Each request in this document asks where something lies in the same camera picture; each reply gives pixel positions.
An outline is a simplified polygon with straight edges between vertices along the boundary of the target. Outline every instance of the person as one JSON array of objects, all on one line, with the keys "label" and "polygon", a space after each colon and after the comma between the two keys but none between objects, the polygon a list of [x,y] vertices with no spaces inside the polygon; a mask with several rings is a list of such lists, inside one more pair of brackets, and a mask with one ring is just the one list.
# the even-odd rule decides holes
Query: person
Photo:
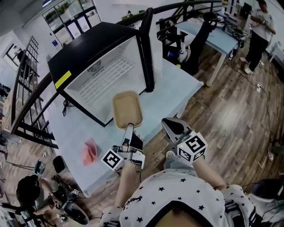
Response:
[{"label": "person", "polygon": [[265,0],[258,0],[258,4],[260,9],[253,10],[251,15],[253,25],[249,51],[245,58],[240,58],[242,62],[249,63],[249,67],[245,68],[246,74],[254,72],[261,60],[262,53],[272,39],[272,35],[276,34],[274,19],[268,12]]},{"label": "person", "polygon": [[[54,204],[61,204],[54,195],[57,190],[58,185],[55,181],[32,175],[18,182],[16,195],[21,206],[25,207],[30,214],[42,215],[51,210]],[[46,199],[44,199],[44,191],[49,194]]]},{"label": "person", "polygon": [[99,227],[251,226],[256,209],[242,187],[227,186],[203,158],[192,166],[168,151],[164,171],[136,188],[136,167],[125,160],[114,206],[103,209]]}]

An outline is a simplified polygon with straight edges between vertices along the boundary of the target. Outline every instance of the white shoe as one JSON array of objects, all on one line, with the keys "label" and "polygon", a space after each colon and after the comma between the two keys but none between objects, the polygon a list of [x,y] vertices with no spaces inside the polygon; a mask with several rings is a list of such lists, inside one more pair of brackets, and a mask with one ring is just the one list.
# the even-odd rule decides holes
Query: white shoe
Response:
[{"label": "white shoe", "polygon": [[247,59],[245,59],[244,57],[240,57],[240,60],[241,60],[242,62],[245,62],[245,63],[249,64],[249,62],[247,61]]},{"label": "white shoe", "polygon": [[251,71],[250,69],[249,69],[249,67],[247,67],[247,68],[245,68],[245,73],[246,74],[251,74],[251,73],[253,73],[254,71]]},{"label": "white shoe", "polygon": [[169,157],[169,156],[174,156],[175,157],[176,154],[173,151],[169,150],[169,151],[166,152],[166,158]]}]

